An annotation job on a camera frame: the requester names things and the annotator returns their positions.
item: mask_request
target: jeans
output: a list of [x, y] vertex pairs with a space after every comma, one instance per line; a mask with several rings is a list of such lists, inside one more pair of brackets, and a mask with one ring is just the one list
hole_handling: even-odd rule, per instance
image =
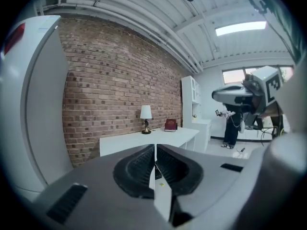
[[236, 139], [238, 137], [239, 127], [236, 128], [233, 122], [227, 122], [225, 136], [224, 136], [224, 143], [228, 143], [230, 146], [235, 146]]

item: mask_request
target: brick wall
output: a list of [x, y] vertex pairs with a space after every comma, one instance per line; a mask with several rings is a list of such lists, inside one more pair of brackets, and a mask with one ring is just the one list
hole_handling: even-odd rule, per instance
[[63, 127], [73, 166], [99, 156], [99, 138], [139, 132], [142, 105], [150, 127], [181, 124], [180, 79], [188, 74], [166, 51], [116, 23], [64, 15], [60, 39], [69, 61]]

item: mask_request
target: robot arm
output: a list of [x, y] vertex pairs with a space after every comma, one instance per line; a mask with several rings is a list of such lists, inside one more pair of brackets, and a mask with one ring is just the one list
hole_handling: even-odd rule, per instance
[[230, 105], [229, 111], [240, 108], [246, 128], [254, 128], [258, 116], [278, 104], [274, 98], [282, 84], [279, 70], [265, 66], [247, 74], [242, 84], [232, 84], [212, 92], [212, 98]]

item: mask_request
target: lamp base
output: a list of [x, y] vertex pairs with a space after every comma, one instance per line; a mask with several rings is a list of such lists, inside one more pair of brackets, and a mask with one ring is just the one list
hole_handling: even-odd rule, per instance
[[148, 131], [146, 131], [146, 130], [142, 130], [142, 134], [144, 134], [144, 135], [149, 135], [151, 133], [151, 131], [150, 130], [148, 130]]

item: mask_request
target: table lamp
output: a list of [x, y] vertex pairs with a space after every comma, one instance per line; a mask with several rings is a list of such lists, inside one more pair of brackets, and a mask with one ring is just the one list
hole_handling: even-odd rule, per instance
[[142, 130], [142, 134], [148, 135], [151, 133], [151, 131], [148, 128], [148, 121], [147, 119], [152, 118], [152, 111], [150, 109], [149, 105], [143, 105], [141, 109], [141, 119], [145, 119], [144, 124], [145, 124], [145, 129]]

